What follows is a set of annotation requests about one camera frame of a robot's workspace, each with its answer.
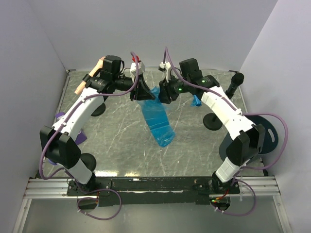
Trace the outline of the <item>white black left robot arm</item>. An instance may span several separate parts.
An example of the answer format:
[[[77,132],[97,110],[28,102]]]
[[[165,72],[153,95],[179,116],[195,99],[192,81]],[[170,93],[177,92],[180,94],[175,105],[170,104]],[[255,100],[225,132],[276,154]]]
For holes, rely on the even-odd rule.
[[[108,97],[129,94],[131,101],[155,99],[143,77],[143,62],[134,52],[131,55],[133,63],[129,77],[122,73],[124,61],[120,57],[107,55],[101,58],[83,77],[75,91],[79,98],[69,111],[51,127],[44,126],[39,133],[41,157],[60,165],[85,195],[91,195],[96,189],[96,176],[93,172],[96,160],[92,156],[84,158],[75,143],[84,124]]]

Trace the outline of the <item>blue detached trash bag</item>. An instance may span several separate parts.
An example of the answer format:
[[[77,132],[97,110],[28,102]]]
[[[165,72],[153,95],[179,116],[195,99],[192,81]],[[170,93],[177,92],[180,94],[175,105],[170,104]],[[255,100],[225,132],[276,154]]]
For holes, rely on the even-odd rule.
[[[141,100],[138,103],[152,136],[159,146],[166,147],[173,141],[175,132],[170,126],[166,108],[159,100],[160,88],[154,87],[151,93],[155,96],[154,100]]]

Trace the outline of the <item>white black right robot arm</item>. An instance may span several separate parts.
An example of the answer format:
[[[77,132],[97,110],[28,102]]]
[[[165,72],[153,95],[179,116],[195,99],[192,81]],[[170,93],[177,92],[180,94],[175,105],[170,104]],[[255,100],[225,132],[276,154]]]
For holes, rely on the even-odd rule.
[[[203,76],[194,58],[180,62],[180,69],[167,61],[161,62],[158,69],[165,73],[159,83],[161,103],[170,104],[181,93],[191,93],[212,111],[204,117],[205,127],[212,131],[225,127],[228,131],[231,143],[225,149],[223,163],[212,175],[213,190],[225,192],[234,175],[262,151],[265,137],[263,125],[249,120],[231,101],[244,75],[234,74],[229,88],[223,90],[213,76]]]

